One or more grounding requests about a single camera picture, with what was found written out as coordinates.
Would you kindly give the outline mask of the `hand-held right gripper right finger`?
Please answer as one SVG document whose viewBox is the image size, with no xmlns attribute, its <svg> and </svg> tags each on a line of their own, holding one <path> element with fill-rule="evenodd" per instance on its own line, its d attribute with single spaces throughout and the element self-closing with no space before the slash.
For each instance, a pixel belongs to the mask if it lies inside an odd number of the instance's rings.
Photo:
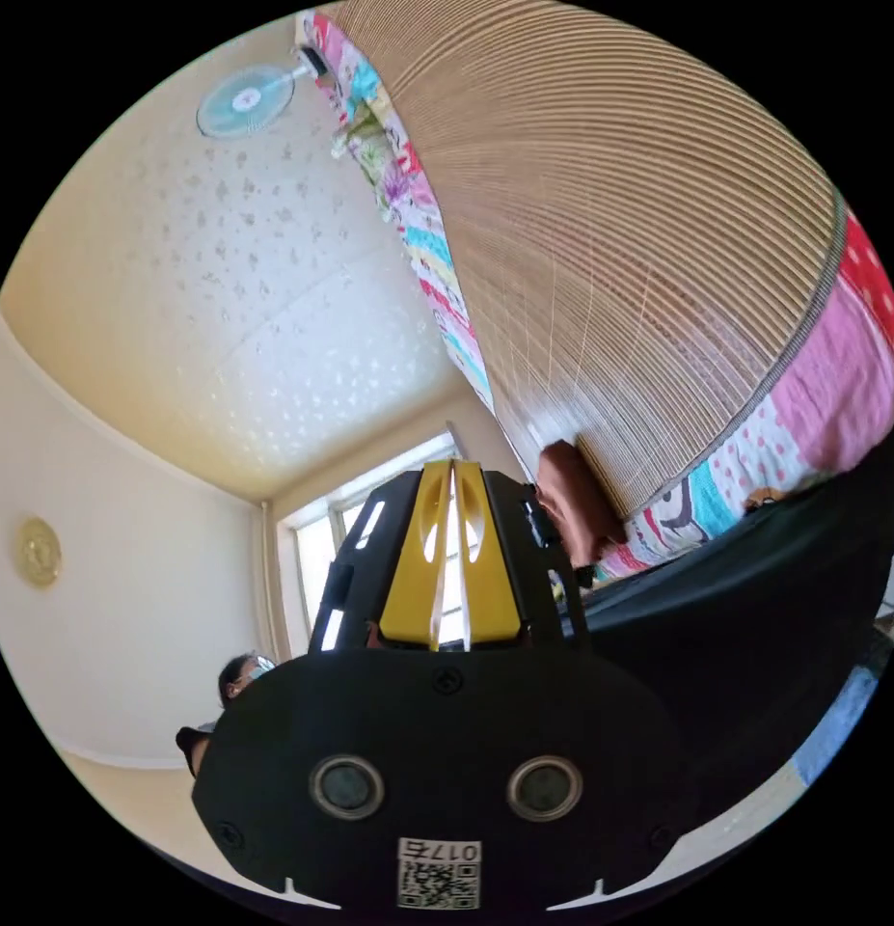
<svg viewBox="0 0 894 926">
<path fill-rule="evenodd" d="M 507 575 L 484 475 L 471 461 L 453 463 L 460 535 L 460 585 L 467 645 L 515 641 L 521 620 Z"/>
</svg>

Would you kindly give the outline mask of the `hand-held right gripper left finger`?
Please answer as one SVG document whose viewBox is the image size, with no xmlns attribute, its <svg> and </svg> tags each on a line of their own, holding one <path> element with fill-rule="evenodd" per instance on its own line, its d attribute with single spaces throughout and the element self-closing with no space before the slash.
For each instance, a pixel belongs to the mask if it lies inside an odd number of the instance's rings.
<svg viewBox="0 0 894 926">
<path fill-rule="evenodd" d="M 379 621 L 396 644 L 437 644 L 443 615 L 446 542 L 453 461 L 431 461 L 420 471 L 390 593 Z"/>
</svg>

